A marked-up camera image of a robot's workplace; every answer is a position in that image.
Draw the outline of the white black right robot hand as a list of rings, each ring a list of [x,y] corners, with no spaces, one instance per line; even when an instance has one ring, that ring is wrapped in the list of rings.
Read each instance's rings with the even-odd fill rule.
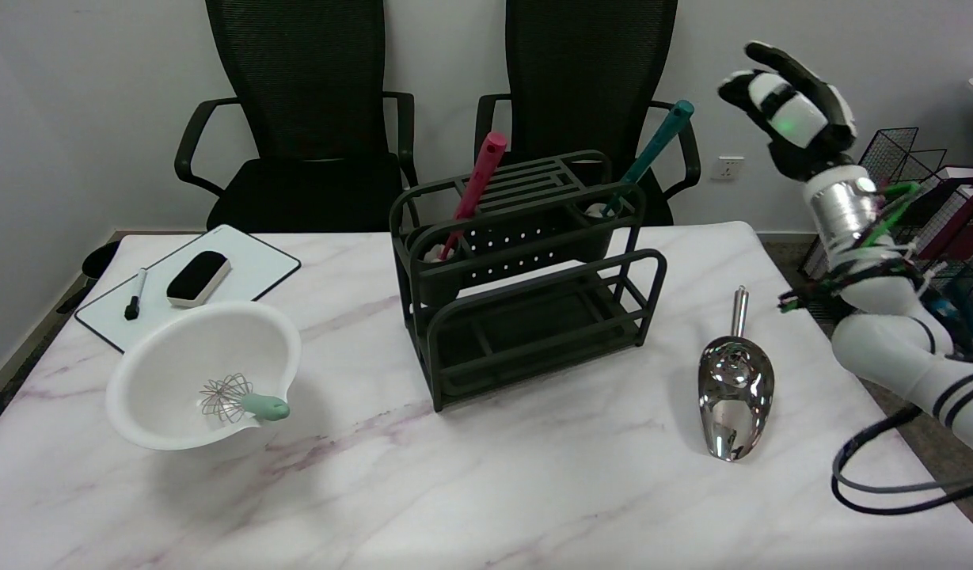
[[[778,172],[805,183],[833,167],[852,165],[848,152],[857,130],[840,91],[772,44],[747,43],[744,54],[761,67],[733,73],[718,94],[769,135]]]

